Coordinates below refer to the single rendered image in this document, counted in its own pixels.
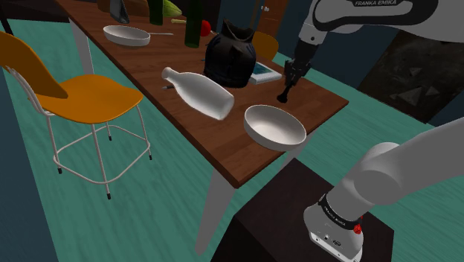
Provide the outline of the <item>white tablet teal screen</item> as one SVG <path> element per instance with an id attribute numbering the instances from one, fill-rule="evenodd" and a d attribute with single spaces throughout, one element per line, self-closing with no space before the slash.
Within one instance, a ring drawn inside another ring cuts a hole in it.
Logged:
<path id="1" fill-rule="evenodd" d="M 282 78 L 281 73 L 269 68 L 262 63 L 256 62 L 254 66 L 253 73 L 249 79 L 249 83 L 254 85 L 267 83 Z"/>

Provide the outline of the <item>brown door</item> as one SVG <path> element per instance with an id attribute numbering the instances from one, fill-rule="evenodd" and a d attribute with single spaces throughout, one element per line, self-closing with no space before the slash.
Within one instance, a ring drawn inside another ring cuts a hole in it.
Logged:
<path id="1" fill-rule="evenodd" d="M 275 37 L 286 11 L 288 0 L 263 0 L 257 31 Z"/>

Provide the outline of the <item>black backpack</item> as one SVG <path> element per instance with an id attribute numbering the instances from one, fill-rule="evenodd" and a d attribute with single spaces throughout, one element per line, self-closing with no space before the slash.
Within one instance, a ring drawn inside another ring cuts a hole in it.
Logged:
<path id="1" fill-rule="evenodd" d="M 254 30 L 223 19 L 222 30 L 208 43 L 204 75 L 220 86 L 240 89 L 248 84 L 257 61 Z"/>

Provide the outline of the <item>white bowl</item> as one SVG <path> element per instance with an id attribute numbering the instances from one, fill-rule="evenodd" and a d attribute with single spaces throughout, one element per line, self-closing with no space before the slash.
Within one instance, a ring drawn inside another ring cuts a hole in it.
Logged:
<path id="1" fill-rule="evenodd" d="M 259 145 L 279 152 L 293 150 L 306 140 L 305 127 L 286 111 L 257 104 L 244 114 L 244 128 Z"/>
<path id="2" fill-rule="evenodd" d="M 150 42 L 150 35 L 146 31 L 124 25 L 107 25 L 103 33 L 109 41 L 119 45 L 141 47 Z"/>

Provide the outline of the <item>white bottle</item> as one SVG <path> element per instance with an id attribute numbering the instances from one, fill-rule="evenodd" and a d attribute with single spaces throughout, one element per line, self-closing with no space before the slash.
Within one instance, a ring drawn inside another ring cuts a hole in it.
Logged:
<path id="1" fill-rule="evenodd" d="M 166 67 L 161 77 L 173 84 L 185 103 L 216 120 L 225 119 L 234 105 L 230 92 L 202 74 L 177 72 Z"/>

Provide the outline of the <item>dark green bottle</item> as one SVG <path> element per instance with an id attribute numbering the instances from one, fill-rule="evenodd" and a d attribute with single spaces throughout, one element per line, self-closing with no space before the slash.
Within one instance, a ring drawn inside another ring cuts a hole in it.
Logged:
<path id="1" fill-rule="evenodd" d="M 147 0 L 149 6 L 149 22 L 153 25 L 163 25 L 164 0 Z"/>
<path id="2" fill-rule="evenodd" d="M 187 20 L 184 44 L 189 48 L 198 48 L 202 29 L 202 1 L 190 0 L 187 10 Z"/>

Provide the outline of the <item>brown wooden table white legs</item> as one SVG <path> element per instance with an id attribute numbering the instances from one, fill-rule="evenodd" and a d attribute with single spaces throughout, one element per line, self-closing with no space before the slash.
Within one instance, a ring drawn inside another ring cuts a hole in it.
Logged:
<path id="1" fill-rule="evenodd" d="M 221 221 L 237 188 L 256 176 L 280 157 L 253 141 L 244 128 L 245 110 L 254 104 L 279 107 L 296 117 L 308 134 L 343 109 L 347 100 L 303 78 L 291 89 L 288 103 L 276 97 L 284 88 L 277 80 L 243 89 L 231 89 L 235 103 L 223 121 L 216 121 L 189 107 L 175 92 L 164 91 L 161 78 L 164 68 L 201 73 L 205 45 L 188 48 L 184 44 L 184 27 L 165 19 L 162 26 L 133 16 L 130 25 L 152 33 L 173 33 L 173 36 L 154 35 L 149 44 L 130 48 L 114 44 L 105 38 L 103 27 L 113 25 L 114 19 L 97 5 L 79 0 L 55 0 L 68 14 L 84 72 L 93 72 L 94 58 L 88 44 L 93 42 L 131 82 L 156 106 L 177 130 L 211 163 L 213 172 L 196 238 L 195 250 L 201 255 Z"/>

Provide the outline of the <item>yellow-green fruit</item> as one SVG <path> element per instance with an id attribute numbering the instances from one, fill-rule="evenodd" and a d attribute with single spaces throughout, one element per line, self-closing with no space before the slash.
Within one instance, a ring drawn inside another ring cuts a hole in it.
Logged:
<path id="1" fill-rule="evenodd" d="M 177 17 L 182 14 L 179 7 L 173 4 L 170 0 L 163 0 L 163 15 L 164 17 Z"/>

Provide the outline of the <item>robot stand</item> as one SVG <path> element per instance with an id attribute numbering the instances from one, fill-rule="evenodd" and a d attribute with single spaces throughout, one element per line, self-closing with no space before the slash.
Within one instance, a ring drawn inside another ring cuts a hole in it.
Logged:
<path id="1" fill-rule="evenodd" d="M 296 159 L 236 212 L 210 262 L 341 262 L 312 241 L 303 220 L 324 194 L 341 217 L 362 219 L 360 262 L 392 262 L 394 231 L 370 204 L 344 180 L 331 186 Z"/>

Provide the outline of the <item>grey pouch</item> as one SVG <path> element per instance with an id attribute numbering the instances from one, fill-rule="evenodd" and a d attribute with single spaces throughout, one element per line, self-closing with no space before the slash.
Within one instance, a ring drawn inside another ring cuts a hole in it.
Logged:
<path id="1" fill-rule="evenodd" d="M 109 2 L 110 16 L 121 24 L 129 24 L 129 15 L 123 0 L 110 0 Z"/>

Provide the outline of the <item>dark table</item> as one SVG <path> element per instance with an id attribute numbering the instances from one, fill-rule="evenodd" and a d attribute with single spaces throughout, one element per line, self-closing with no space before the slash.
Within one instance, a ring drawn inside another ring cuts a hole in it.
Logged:
<path id="1" fill-rule="evenodd" d="M 0 23 L 13 34 L 8 19 L 68 23 L 68 14 L 54 0 L 0 0 Z"/>

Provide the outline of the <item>orange chair white frame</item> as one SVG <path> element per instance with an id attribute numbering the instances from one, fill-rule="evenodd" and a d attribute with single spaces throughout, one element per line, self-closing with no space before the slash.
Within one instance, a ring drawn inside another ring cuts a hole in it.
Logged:
<path id="1" fill-rule="evenodd" d="M 109 122 L 138 109 L 143 99 L 141 92 L 125 87 L 114 80 L 99 74 L 83 74 L 61 83 L 57 82 L 36 52 L 20 38 L 0 31 L 0 67 L 8 71 L 24 90 L 32 107 L 45 116 L 48 133 L 53 148 L 53 162 L 59 173 L 64 170 L 92 184 L 105 186 L 106 196 L 111 197 L 109 184 L 122 177 L 106 177 L 106 172 L 97 139 L 97 133 L 106 130 L 112 139 L 111 129 L 121 130 L 146 143 L 142 152 L 152 158 L 147 135 L 139 136 Z M 57 148 L 51 118 L 58 116 L 78 124 L 88 124 L 91 132 L 75 141 Z M 91 136 L 94 141 L 97 158 L 103 180 L 94 181 L 61 164 L 59 154 L 66 148 Z"/>
<path id="2" fill-rule="evenodd" d="M 273 60 L 279 49 L 278 41 L 263 32 L 255 31 L 252 44 L 258 55 L 268 60 Z"/>

